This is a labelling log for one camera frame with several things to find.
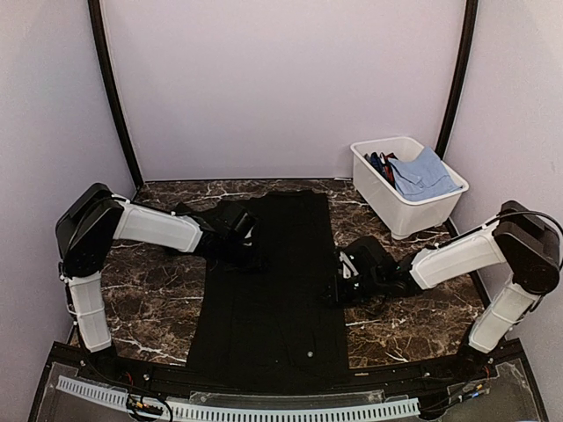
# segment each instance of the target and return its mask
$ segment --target blue cloth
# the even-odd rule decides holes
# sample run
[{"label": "blue cloth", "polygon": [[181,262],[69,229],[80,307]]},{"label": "blue cloth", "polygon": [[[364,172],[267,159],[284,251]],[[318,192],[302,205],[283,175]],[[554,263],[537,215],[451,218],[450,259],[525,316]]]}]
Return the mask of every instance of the blue cloth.
[{"label": "blue cloth", "polygon": [[366,154],[365,156],[363,156],[366,161],[368,163],[371,164],[371,166],[376,169],[376,171],[381,174],[384,178],[387,178],[387,175],[385,174],[385,170],[384,170],[384,165],[381,162],[381,159],[379,158],[379,155],[376,152],[372,152],[371,156],[369,156],[368,154]]},{"label": "blue cloth", "polygon": [[395,187],[406,200],[427,200],[455,192],[462,187],[454,183],[440,157],[429,147],[425,147],[409,163],[393,158],[389,162],[395,177]]}]

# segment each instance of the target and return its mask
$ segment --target curved black pole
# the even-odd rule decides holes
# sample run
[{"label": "curved black pole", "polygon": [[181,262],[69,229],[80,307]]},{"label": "curved black pole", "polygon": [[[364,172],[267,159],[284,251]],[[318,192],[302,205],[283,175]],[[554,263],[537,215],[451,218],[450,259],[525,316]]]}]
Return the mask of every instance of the curved black pole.
[{"label": "curved black pole", "polygon": [[475,29],[475,21],[477,19],[477,5],[479,0],[467,0],[465,4],[464,27],[461,32],[461,40],[459,41],[459,50],[457,53],[456,70],[451,83],[450,97],[446,106],[446,113],[443,116],[442,129],[438,136],[435,153],[443,158],[448,148],[451,129],[456,119],[457,106],[461,98],[461,91],[464,88],[465,71],[469,62],[469,53],[472,49],[473,31]]},{"label": "curved black pole", "polygon": [[133,144],[127,131],[125,118],[123,117],[123,110],[121,109],[121,102],[119,94],[117,93],[117,86],[113,77],[112,63],[107,49],[106,33],[104,32],[104,20],[102,18],[102,10],[99,0],[88,0],[88,8],[90,9],[91,29],[94,34],[94,42],[96,43],[96,51],[98,52],[99,68],[102,72],[104,79],[104,86],[106,87],[107,101],[112,110],[113,123],[117,129],[117,135],[120,138],[121,149],[125,155],[131,178],[135,183],[137,190],[143,186],[143,176],[139,163],[133,151]]}]

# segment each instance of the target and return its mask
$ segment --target white cable tray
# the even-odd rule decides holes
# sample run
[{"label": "white cable tray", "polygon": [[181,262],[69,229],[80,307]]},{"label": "white cable tray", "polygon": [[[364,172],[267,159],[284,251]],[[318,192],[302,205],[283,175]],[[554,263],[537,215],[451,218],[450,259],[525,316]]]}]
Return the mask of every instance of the white cable tray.
[{"label": "white cable tray", "polygon": [[[125,389],[102,387],[63,375],[59,376],[57,389],[116,411],[128,411],[125,406],[128,393]],[[157,400],[145,398],[145,403],[163,408]],[[173,399],[167,400],[167,403],[177,422],[376,422],[420,414],[418,398],[353,407],[264,411],[200,406],[175,402]],[[169,419],[167,410],[160,419]]]}]

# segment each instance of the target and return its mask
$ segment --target light blue shirt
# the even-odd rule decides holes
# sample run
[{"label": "light blue shirt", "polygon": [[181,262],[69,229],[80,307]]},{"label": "light blue shirt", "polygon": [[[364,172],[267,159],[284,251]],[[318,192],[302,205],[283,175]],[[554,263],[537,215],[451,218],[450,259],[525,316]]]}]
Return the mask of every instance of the light blue shirt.
[{"label": "light blue shirt", "polygon": [[427,200],[462,188],[454,183],[440,157],[429,147],[424,147],[409,163],[394,158],[389,162],[395,187],[406,200]]}]

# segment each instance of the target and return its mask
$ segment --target black cable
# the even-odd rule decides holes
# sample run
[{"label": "black cable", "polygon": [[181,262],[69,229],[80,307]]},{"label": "black cable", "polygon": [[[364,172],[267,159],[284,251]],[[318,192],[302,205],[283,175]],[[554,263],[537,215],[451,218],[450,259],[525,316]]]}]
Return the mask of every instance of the black cable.
[{"label": "black cable", "polygon": [[461,387],[459,387],[458,389],[456,389],[453,393],[451,393],[450,395],[448,395],[446,398],[444,398],[443,400],[440,400],[437,403],[432,404],[431,406],[427,406],[424,407],[422,409],[420,409],[420,411],[430,411],[430,412],[434,412],[431,411],[430,409],[434,409],[436,406],[439,406],[442,403],[445,403],[447,401],[449,401],[451,398],[455,397],[456,395],[458,395],[459,393],[461,393],[465,387],[467,387],[469,384],[471,384],[473,381],[468,381],[466,382],[464,385],[462,385]]},{"label": "black cable", "polygon": [[168,414],[170,415],[168,422],[174,422],[174,415],[172,414],[172,408],[166,402],[166,400],[164,400],[159,394],[153,393],[151,391],[148,391],[147,389],[143,389],[143,388],[137,387],[135,385],[126,384],[125,382],[119,382],[119,381],[112,380],[111,378],[109,378],[109,377],[103,375],[102,373],[100,373],[98,371],[98,369],[94,366],[93,363],[91,363],[90,359],[88,358],[89,352],[86,349],[84,341],[82,340],[82,335],[80,334],[80,327],[78,325],[76,325],[76,327],[77,327],[77,334],[78,334],[78,344],[80,345],[80,349],[82,350],[82,353],[84,355],[84,362],[91,368],[92,371],[94,371],[94,373],[97,376],[99,376],[100,378],[102,378],[106,382],[110,383],[111,385],[123,387],[124,389],[127,390],[129,395],[131,394],[131,392],[133,390],[136,390],[137,392],[142,393],[140,395],[141,398],[146,396],[146,397],[151,397],[151,398],[158,400],[158,402],[161,403],[166,408],[166,410],[168,410]]},{"label": "black cable", "polygon": [[462,403],[462,402],[460,402],[459,400],[457,400],[456,402],[452,402],[452,403],[448,404],[447,406],[440,407],[440,408],[438,408],[438,409],[432,409],[431,411],[426,411],[426,412],[427,412],[427,413],[443,413],[443,412],[447,411],[448,409],[450,409],[450,408],[452,408],[452,407],[454,407],[454,406],[456,406],[456,405],[458,405],[458,404],[461,404],[461,403]]},{"label": "black cable", "polygon": [[[497,215],[496,217],[494,217],[492,220],[486,222],[486,225],[490,226],[494,222],[497,222],[497,221],[499,221],[503,218],[506,218],[506,217],[512,217],[514,215],[537,215],[539,217],[545,218],[546,220],[549,220],[550,222],[555,224],[555,226],[559,230],[559,233],[557,235],[558,238],[559,238],[559,243],[561,243],[561,241],[563,240],[563,226],[561,226],[561,224],[557,220],[555,220],[553,217],[551,217],[550,215],[548,215],[546,213],[542,213],[540,211],[513,211],[513,212],[510,212],[510,213],[506,213],[506,214],[500,214],[500,215]],[[561,258],[561,262],[559,263],[559,270],[561,271],[562,269],[563,269],[563,257]]]},{"label": "black cable", "polygon": [[540,297],[536,303],[534,303],[533,305],[531,305],[531,307],[528,309],[528,312],[532,313],[534,312],[537,307],[541,304],[541,302],[544,301],[545,296]]},{"label": "black cable", "polygon": [[453,382],[455,381],[453,376],[446,376],[443,378],[438,378],[435,376],[420,376],[418,378],[414,378],[415,380],[421,380],[421,381],[431,381],[431,382]]},{"label": "black cable", "polygon": [[469,231],[466,231],[465,233],[462,233],[461,235],[457,235],[455,237],[452,237],[450,240],[446,240],[445,242],[441,243],[438,245],[438,249],[441,248],[445,248],[446,246],[448,246],[449,244],[453,244],[454,242],[456,242],[459,239],[462,239],[464,237],[468,237],[469,235],[472,235],[473,233],[477,232],[481,230],[481,226],[475,227],[474,229],[471,229]]}]

